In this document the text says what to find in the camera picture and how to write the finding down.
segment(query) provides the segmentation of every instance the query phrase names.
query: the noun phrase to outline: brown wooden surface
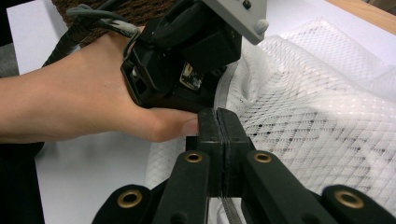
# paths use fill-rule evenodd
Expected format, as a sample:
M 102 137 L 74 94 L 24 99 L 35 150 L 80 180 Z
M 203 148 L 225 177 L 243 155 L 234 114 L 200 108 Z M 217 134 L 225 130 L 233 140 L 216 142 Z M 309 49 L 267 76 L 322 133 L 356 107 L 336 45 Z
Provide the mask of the brown wooden surface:
M 361 0 L 327 0 L 335 6 L 396 35 L 396 16 Z

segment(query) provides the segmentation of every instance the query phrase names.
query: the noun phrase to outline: brass insert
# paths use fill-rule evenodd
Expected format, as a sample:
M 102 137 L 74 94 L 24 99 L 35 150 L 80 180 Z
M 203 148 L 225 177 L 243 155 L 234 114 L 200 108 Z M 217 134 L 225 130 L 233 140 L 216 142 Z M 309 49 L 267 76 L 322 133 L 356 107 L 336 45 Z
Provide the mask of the brass insert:
M 347 207 L 359 209 L 359 208 L 363 208 L 364 206 L 363 200 L 360 197 L 358 197 L 356 194 L 351 193 L 349 191 L 343 189 L 337 190 L 334 193 L 334 196 L 339 203 Z
M 189 162 L 198 162 L 202 160 L 202 156 L 198 153 L 189 153 L 186 155 L 185 159 Z
M 142 193 L 137 189 L 128 189 L 124 191 L 117 200 L 119 207 L 132 208 L 142 201 Z
M 254 160 L 256 160 L 258 162 L 266 163 L 266 162 L 270 162 L 272 160 L 272 158 L 269 155 L 267 155 L 263 152 L 260 152 L 260 153 L 257 153 L 254 155 Z

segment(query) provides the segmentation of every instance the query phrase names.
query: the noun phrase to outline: white fabric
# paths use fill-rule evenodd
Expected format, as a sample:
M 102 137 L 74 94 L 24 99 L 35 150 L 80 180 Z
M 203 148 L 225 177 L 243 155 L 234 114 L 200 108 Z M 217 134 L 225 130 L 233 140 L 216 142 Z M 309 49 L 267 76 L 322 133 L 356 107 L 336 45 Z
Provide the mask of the white fabric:
M 395 216 L 395 78 L 395 65 L 318 19 L 259 46 L 244 40 L 235 71 L 219 84 L 227 92 L 218 97 L 255 147 L 276 154 L 306 188 L 320 194 L 347 185 Z M 175 140 L 151 149 L 150 157 L 161 159 L 148 163 L 150 187 L 169 176 L 183 147 Z

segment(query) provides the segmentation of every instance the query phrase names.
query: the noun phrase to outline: gray plastic part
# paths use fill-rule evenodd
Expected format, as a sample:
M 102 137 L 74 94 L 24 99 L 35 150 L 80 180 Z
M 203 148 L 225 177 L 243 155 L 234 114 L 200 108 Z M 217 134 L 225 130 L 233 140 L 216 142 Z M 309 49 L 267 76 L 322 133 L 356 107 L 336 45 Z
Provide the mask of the gray plastic part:
M 250 2 L 249 9 L 244 7 L 244 1 Z M 203 2 L 253 45 L 264 40 L 264 32 L 268 27 L 265 19 L 267 0 L 203 0 Z

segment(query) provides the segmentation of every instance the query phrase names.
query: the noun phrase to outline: white table surface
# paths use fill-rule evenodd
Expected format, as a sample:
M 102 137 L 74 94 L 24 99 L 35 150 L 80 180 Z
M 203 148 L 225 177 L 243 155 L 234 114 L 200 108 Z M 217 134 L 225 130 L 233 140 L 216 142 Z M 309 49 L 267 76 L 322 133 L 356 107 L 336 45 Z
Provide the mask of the white table surface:
M 66 27 L 50 0 L 7 10 L 20 73 L 40 68 Z M 268 0 L 266 35 L 322 17 L 385 63 L 396 64 L 396 36 L 323 0 Z M 144 184 L 150 142 L 123 133 L 48 143 L 36 159 L 47 223 L 90 223 L 115 189 Z

